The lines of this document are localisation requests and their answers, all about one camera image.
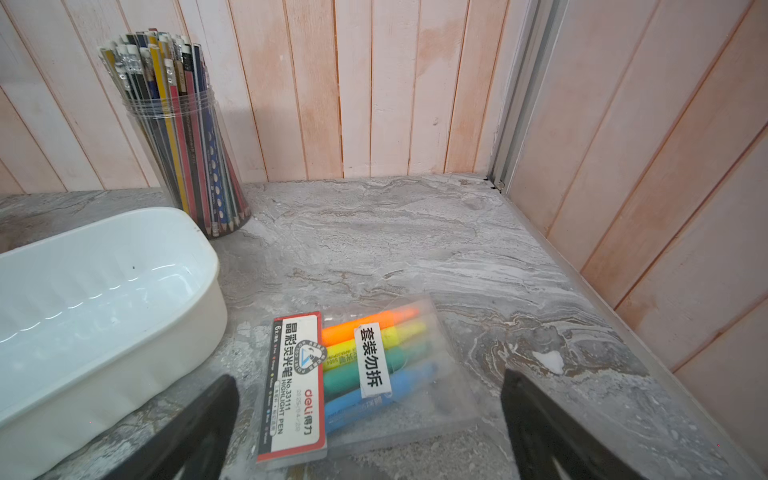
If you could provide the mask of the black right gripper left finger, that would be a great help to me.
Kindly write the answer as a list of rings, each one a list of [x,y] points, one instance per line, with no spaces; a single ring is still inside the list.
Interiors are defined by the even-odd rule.
[[[107,479],[217,479],[239,408],[236,380],[222,375]]]

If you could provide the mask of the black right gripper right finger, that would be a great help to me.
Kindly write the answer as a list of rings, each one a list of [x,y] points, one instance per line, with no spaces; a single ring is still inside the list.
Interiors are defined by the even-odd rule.
[[[500,394],[522,479],[639,479],[523,373],[508,369]]]

